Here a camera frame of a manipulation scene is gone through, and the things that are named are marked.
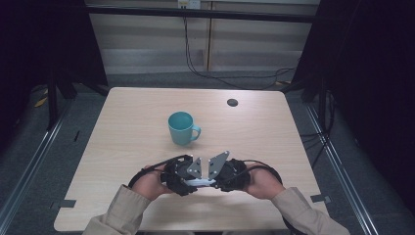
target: gray floor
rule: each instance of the gray floor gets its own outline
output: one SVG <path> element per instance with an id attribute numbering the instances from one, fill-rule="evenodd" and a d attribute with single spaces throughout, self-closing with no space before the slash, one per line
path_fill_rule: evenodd
<path id="1" fill-rule="evenodd" d="M 272 73 L 244 71 L 217 72 L 216 75 L 268 75 Z M 292 73 L 287 73 L 280 79 L 290 80 L 291 76 Z M 236 89 L 217 79 L 200 78 L 190 72 L 112 75 L 108 79 L 110 86 Z M 271 84 L 273 78 L 229 78 L 225 81 L 244 88 L 260 89 Z M 268 90 L 280 88 L 281 86 L 273 86 Z M 61 110 L 66 104 L 70 104 L 69 114 L 65 117 L 44 162 L 31 181 L 7 234 L 58 234 L 53 228 L 58 212 L 50 209 L 50 206 L 53 202 L 58 202 L 65 197 L 95 121 L 105 102 L 105 97 L 88 88 L 78 87 L 78 91 L 79 94 L 73 101 L 61 100 L 60 102 Z M 16 128 L 17 133 L 10 147 L 1 153 L 1 206 L 4 206 L 12 193 L 14 185 L 18 183 L 45 134 L 48 121 L 47 104 L 41 108 L 32 107 L 40 95 L 40 91 L 31 95 L 30 104 Z M 290 92 L 286 97 L 299 133 L 314 133 L 315 130 L 305 104 L 300 99 L 300 91 Z M 365 153 L 356 146 L 339 111 L 336 112 L 335 117 L 331 139 L 362 202 L 371 214 L 379 234 L 415 234 L 413 215 L 406 209 L 382 175 L 372 167 Z M 304 136 L 302 140 L 312 163 L 322 145 L 318 138 L 313 136 Z M 324 151 L 315 166 L 314 173 L 322 194 L 330 196 L 333 201 L 327 204 L 330 216 L 347 227 L 351 234 L 364 234 Z"/>

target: aluminum rail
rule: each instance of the aluminum rail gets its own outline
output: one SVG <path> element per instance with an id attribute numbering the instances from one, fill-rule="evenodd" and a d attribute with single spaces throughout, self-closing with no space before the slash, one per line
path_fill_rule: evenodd
<path id="1" fill-rule="evenodd" d="M 267 13 L 248 13 L 215 10 L 194 10 L 174 8 L 139 8 L 121 7 L 110 5 L 86 5 L 74 6 L 63 4 L 32 4 L 32 9 L 43 9 L 52 12 L 110 14 L 110 15 L 131 15 L 131 16 L 155 16 L 155 17 L 186 17 L 205 19 L 227 19 L 247 20 L 263 22 L 286 22 L 286 23 L 323 23 L 338 24 L 340 19 L 320 18 L 307 15 L 282 15 Z"/>
<path id="2" fill-rule="evenodd" d="M 320 127 L 320 122 L 317 116 L 316 111 L 313 107 L 307 106 L 308 114 L 311 118 L 314 129 L 317 133 L 322 133 L 323 129 Z M 366 235 L 378 235 L 378 230 L 376 229 L 375 223 L 373 222 L 372 216 L 364 206 L 360 196 L 358 195 L 354 185 L 351 182 L 350 177 L 347 174 L 345 166 L 342 163 L 333 143 L 330 141 L 330 138 L 327 138 L 324 134 L 319 134 L 320 140 L 323 143 L 326 143 L 326 154 L 329 157 L 330 163 L 339 178 L 340 183 L 346 193 L 347 199 L 350 202 L 351 207 L 356 214 L 357 220 L 359 221 L 364 233 Z"/>
<path id="3" fill-rule="evenodd" d="M 69 112 L 71 102 L 72 100 L 69 100 L 69 102 L 66 104 L 56 124 L 50 130 L 46 131 L 46 134 L 43 137 L 42 142 L 40 143 L 33 157 L 31 158 L 31 161 L 25 169 L 22 177 L 16 184 L 11 195 L 9 195 L 3 207 L 0 209 L 0 235 L 6 234 L 7 229 L 12 223 L 12 220 L 15 217 L 16 212 L 18 211 L 24 199 L 24 195 L 26 194 L 31 181 L 33 180 L 38 169 L 40 169 L 43 160 L 45 159 L 50 147 L 52 146 L 52 143 L 55 140 L 56 135 L 61 129 L 64 117 Z"/>

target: white wall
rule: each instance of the white wall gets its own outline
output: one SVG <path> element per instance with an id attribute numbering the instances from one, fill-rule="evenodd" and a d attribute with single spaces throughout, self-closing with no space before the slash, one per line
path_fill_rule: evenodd
<path id="1" fill-rule="evenodd" d="M 202 9 L 314 15 L 318 2 L 258 0 L 203 1 Z M 177 1 L 85 0 L 87 4 L 177 8 Z M 181 18 L 91 14 L 108 74 L 188 71 Z M 191 58 L 198 71 L 275 71 L 297 64 L 309 23 L 187 19 Z"/>

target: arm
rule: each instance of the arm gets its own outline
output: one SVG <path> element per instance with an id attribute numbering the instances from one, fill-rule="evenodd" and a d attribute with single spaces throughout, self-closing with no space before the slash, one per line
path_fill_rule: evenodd
<path id="1" fill-rule="evenodd" d="M 253 169 L 244 189 L 258 199 L 271 200 L 297 230 L 306 234 L 348 235 L 347 229 L 322 211 L 314 210 L 297 188 L 284 188 L 269 171 Z"/>
<path id="2" fill-rule="evenodd" d="M 84 235 L 136 234 L 147 206 L 159 195 L 171 193 L 161 184 L 160 172 L 152 171 L 142 176 L 132 189 L 121 185 L 105 214 L 91 218 Z"/>

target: mug handle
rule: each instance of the mug handle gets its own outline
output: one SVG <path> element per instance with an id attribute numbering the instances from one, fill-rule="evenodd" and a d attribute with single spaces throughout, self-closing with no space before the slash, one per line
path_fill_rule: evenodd
<path id="1" fill-rule="evenodd" d="M 201 135 L 201 132 L 202 132 L 201 128 L 195 124 L 192 126 L 192 129 L 198 132 L 198 134 L 196 136 L 192 135 L 192 137 L 190 137 L 190 141 L 197 140 L 199 138 L 199 135 Z"/>

